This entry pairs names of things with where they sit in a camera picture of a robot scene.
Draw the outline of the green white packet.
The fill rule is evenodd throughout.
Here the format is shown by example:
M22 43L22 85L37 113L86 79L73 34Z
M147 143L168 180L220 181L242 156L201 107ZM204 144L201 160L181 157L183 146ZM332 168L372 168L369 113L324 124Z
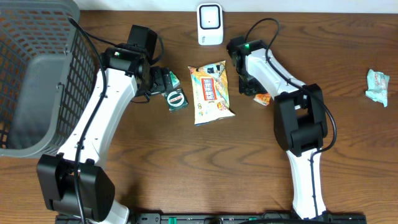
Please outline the green white packet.
M177 76L172 71L169 71L169 75L170 75L170 79L172 81L173 88L177 88L180 85L180 80L177 78Z

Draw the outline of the orange small packet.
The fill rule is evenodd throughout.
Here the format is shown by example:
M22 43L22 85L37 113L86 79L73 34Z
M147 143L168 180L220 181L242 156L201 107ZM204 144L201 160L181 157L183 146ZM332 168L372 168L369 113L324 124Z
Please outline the orange small packet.
M269 93L256 94L253 100L263 106L267 106L271 101L271 96Z

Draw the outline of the dark green round-label packet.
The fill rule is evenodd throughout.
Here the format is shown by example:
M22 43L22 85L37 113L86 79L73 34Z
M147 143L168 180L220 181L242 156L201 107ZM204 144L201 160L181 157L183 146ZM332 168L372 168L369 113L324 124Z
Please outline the dark green round-label packet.
M187 98L181 88L167 91L162 94L171 113L188 106Z

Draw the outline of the large yellow snack bag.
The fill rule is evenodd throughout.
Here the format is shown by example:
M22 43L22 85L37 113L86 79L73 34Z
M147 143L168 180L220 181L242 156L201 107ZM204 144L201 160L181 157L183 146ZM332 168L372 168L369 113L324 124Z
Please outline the large yellow snack bag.
M226 61L188 66L193 88L195 126L235 116L229 109Z

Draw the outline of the light blue small packet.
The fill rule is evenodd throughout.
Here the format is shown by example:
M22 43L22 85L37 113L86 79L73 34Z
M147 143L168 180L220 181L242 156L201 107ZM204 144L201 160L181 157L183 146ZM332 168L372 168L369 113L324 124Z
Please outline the light blue small packet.
M365 91L365 95L373 101L382 103L384 107L387 107L387 89L390 77L382 72L376 72L370 69L366 78L368 89Z

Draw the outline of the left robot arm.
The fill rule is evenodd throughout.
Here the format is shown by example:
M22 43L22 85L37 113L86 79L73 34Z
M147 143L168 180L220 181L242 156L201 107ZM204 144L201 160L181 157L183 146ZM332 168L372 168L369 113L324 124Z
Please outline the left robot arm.
M100 69L77 126L56 155L43 155L37 164L47 209L77 223L127 223L129 209L116 201L104 170L127 105L173 87L168 70L156 64L162 57L154 57L160 41L150 28L133 25L127 42L96 54Z

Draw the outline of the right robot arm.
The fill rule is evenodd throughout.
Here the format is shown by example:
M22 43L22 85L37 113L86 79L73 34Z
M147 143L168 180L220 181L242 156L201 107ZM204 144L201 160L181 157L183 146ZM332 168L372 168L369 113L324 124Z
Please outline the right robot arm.
M287 153L294 185L293 210L300 219L321 219L326 211L320 180L320 150L327 136L323 93L291 75L261 40L239 36L226 46L239 75L239 92L268 93L274 102L274 135Z

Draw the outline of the white barcode scanner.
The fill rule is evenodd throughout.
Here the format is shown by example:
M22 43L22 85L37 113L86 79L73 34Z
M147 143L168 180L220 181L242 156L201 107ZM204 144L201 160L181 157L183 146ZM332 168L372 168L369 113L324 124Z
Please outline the white barcode scanner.
M223 42L223 8L218 3L202 3L197 7L197 31L200 45Z

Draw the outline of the grey plastic mesh basket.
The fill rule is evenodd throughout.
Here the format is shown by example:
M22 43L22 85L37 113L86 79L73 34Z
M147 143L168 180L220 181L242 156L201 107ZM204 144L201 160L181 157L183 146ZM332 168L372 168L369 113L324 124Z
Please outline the grey plastic mesh basket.
M93 92L98 61L74 1L1 2L1 155L56 154Z

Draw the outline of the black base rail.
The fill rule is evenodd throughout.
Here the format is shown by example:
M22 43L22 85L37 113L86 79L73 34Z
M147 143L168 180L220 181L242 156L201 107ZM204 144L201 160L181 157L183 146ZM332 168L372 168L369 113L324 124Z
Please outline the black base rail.
M367 224L365 215L324 213L312 220L301 220L289 213L266 212L262 215L162 215L159 213L135 214L129 218L133 224L209 224L209 223L356 223Z

